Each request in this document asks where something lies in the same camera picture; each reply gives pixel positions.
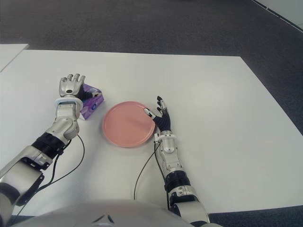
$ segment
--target gray carpet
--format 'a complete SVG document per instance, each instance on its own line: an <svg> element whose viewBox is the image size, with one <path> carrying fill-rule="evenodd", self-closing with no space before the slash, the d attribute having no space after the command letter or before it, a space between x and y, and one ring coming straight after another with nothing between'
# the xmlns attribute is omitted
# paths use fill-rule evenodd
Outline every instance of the gray carpet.
<svg viewBox="0 0 303 227"><path fill-rule="evenodd" d="M2 0L0 12L2 44L241 56L303 133L303 33L251 0ZM224 214L214 220L234 227L303 226L302 208L300 215L293 209L281 211L291 225L272 210L241 214L245 224L229 214L227 222ZM265 224L257 225L261 219Z"/></svg>

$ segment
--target robot finger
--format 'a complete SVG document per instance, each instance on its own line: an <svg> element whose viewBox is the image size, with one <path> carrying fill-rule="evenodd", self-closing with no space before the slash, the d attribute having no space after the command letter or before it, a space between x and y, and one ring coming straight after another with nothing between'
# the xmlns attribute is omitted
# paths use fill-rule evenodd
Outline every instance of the robot finger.
<svg viewBox="0 0 303 227"><path fill-rule="evenodd" d="M72 74L69 74L69 75L67 76L67 80L71 81L72 77L73 77L73 75L72 75Z"/></svg>
<svg viewBox="0 0 303 227"><path fill-rule="evenodd" d="M81 82L81 84L84 84L84 80L85 80L85 76L81 76L79 82Z"/></svg>
<svg viewBox="0 0 303 227"><path fill-rule="evenodd" d="M144 112L152 119L155 119L156 115L149 109L144 108Z"/></svg>
<svg viewBox="0 0 303 227"><path fill-rule="evenodd" d="M168 114L167 108L166 108L166 105L165 105L163 99L162 99L160 96L158 96L158 97L157 97L157 100L158 100L157 104L158 104L158 105L160 106L160 108L161 108L161 113L162 113L163 115L164 115L164 114Z"/></svg>
<svg viewBox="0 0 303 227"><path fill-rule="evenodd" d="M80 76L79 73L75 74L73 81L78 81L79 76Z"/></svg>

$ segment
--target metal forearm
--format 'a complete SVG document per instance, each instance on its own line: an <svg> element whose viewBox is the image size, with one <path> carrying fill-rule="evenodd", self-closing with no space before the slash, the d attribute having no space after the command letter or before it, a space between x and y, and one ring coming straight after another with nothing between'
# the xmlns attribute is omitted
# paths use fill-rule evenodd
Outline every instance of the metal forearm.
<svg viewBox="0 0 303 227"><path fill-rule="evenodd" d="M155 143L160 143L156 151L165 177L165 190L169 194L170 210L186 222L204 224L209 222L208 215L199 202L195 189L191 186L186 172L178 158L176 136L171 131L155 134Z"/></svg>
<svg viewBox="0 0 303 227"><path fill-rule="evenodd" d="M83 103L74 97L59 98L56 103L58 104L56 119L53 125L46 130L46 133L57 137L64 144L67 144L69 140L78 135L79 126L77 119Z"/></svg>

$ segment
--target black arm joint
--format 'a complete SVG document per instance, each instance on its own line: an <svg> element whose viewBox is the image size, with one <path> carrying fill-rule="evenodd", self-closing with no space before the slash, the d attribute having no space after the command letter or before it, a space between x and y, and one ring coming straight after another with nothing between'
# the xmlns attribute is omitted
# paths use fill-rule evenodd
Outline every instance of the black arm joint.
<svg viewBox="0 0 303 227"><path fill-rule="evenodd" d="M182 170L171 172L165 177L164 188L167 192L184 185L190 186L190 181L186 173Z"/></svg>
<svg viewBox="0 0 303 227"><path fill-rule="evenodd" d="M58 154L63 154L63 147L65 144L57 137L45 132L32 144L32 146L53 159Z"/></svg>

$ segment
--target robotic hand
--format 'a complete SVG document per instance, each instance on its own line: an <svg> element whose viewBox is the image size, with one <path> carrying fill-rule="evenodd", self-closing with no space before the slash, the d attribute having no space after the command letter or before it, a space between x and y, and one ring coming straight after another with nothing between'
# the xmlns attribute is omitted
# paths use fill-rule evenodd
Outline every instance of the robotic hand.
<svg viewBox="0 0 303 227"><path fill-rule="evenodd" d="M178 148L175 145L176 136L170 128L170 117L163 99L158 96L157 110L162 117L156 116L151 110L145 108L160 130L155 134L155 143L160 144L156 156L165 177L165 191L169 194L170 211L182 217L186 222L199 227L209 223L208 215L199 202L195 189L191 186L187 174L178 158Z"/></svg>
<svg viewBox="0 0 303 227"><path fill-rule="evenodd" d="M77 136L77 119L83 107L82 100L99 93L84 92L85 76L79 74L62 78L56 119L31 146L25 147L10 163L0 170L0 226L6 225L15 205L22 206L36 192L46 170L57 155L63 153L68 142Z"/></svg>

